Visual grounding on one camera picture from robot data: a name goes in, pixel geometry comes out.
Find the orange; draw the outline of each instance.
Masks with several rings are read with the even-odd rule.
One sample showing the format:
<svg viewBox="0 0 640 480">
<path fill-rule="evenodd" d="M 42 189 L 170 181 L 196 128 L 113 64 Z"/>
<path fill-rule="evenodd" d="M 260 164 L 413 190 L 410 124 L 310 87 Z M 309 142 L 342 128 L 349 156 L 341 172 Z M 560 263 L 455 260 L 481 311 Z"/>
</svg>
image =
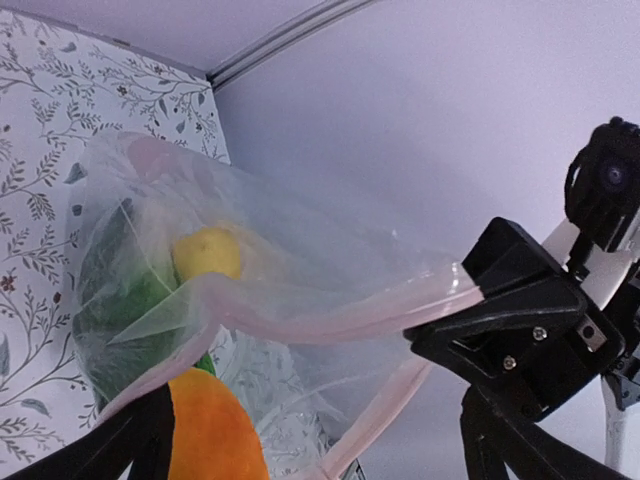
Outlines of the orange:
<svg viewBox="0 0 640 480">
<path fill-rule="evenodd" d="M 169 480 L 269 480 L 251 419 L 224 383 L 191 368 L 169 388 L 176 419 Z"/>
</svg>

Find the metal strip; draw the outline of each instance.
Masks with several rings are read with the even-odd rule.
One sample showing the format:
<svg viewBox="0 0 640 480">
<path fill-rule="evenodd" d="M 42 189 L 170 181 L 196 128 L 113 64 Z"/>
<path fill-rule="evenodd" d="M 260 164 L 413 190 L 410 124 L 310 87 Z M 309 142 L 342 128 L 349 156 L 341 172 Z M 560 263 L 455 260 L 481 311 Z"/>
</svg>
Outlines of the metal strip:
<svg viewBox="0 0 640 480">
<path fill-rule="evenodd" d="M 381 0 L 325 0 L 277 27 L 207 74 L 214 92 L 298 41 Z"/>
</svg>

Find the green object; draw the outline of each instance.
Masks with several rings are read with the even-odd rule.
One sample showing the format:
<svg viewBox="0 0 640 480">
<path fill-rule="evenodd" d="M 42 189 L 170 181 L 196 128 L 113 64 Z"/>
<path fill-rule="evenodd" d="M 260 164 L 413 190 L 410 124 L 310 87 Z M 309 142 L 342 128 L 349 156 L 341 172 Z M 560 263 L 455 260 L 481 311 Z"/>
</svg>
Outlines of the green object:
<svg viewBox="0 0 640 480">
<path fill-rule="evenodd" d="M 111 401 L 149 368 L 166 359 L 182 329 L 109 344 L 127 327 L 165 300 L 177 288 L 171 260 L 151 271 L 140 265 L 131 279 L 120 278 L 123 254 L 142 258 L 133 238 L 131 200 L 122 202 L 82 263 L 77 294 L 82 310 L 73 318 L 76 355 L 94 387 L 99 405 Z"/>
<path fill-rule="evenodd" d="M 194 367 L 199 368 L 200 370 L 204 370 L 205 372 L 209 372 L 214 377 L 216 376 L 216 367 L 213 364 L 211 355 L 209 355 L 208 353 L 205 353 L 202 358 L 196 362 Z"/>
</svg>

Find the metal bolt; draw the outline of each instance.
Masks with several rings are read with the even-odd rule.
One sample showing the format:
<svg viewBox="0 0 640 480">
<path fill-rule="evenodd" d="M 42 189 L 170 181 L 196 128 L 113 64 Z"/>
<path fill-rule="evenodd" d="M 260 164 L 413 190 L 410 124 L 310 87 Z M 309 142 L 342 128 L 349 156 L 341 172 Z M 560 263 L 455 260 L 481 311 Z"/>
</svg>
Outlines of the metal bolt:
<svg viewBox="0 0 640 480">
<path fill-rule="evenodd" d="M 547 338 L 547 331 L 542 328 L 542 327 L 535 327 L 533 329 L 533 339 L 536 342 L 541 342 L 542 340 L 544 340 L 545 338 Z"/>
<path fill-rule="evenodd" d="M 505 370 L 513 370 L 514 368 L 516 368 L 516 359 L 513 358 L 511 355 L 507 355 L 506 357 L 504 357 L 504 360 L 502 361 L 502 366 L 504 367 Z"/>
</svg>

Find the white wall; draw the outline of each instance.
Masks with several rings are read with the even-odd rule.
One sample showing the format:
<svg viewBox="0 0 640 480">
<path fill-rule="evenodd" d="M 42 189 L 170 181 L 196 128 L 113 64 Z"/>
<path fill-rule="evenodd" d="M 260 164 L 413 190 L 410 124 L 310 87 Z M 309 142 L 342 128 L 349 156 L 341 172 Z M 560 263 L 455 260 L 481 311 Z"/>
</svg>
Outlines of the white wall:
<svg viewBox="0 0 640 480">
<path fill-rule="evenodd" d="M 218 94 L 231 158 L 459 256 L 495 215 L 542 239 L 592 129 L 640 121 L 640 11 L 615 5 L 381 2 Z M 368 478 L 466 478 L 463 391 L 437 371 L 364 457 Z M 599 386 L 545 426 L 602 459 Z"/>
<path fill-rule="evenodd" d="M 0 0 L 203 72 L 322 0 Z"/>
</svg>

